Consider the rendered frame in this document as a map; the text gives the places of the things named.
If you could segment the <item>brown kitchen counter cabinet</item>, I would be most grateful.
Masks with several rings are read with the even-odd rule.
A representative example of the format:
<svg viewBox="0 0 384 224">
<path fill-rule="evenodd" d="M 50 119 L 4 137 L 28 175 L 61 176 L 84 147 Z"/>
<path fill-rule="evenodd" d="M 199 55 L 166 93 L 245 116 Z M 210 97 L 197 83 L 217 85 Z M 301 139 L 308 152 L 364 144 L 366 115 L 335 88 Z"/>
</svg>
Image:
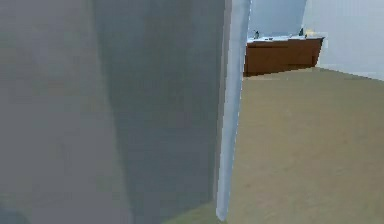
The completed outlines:
<svg viewBox="0 0 384 224">
<path fill-rule="evenodd" d="M 270 37 L 248 41 L 244 77 L 315 67 L 324 37 Z"/>
</svg>

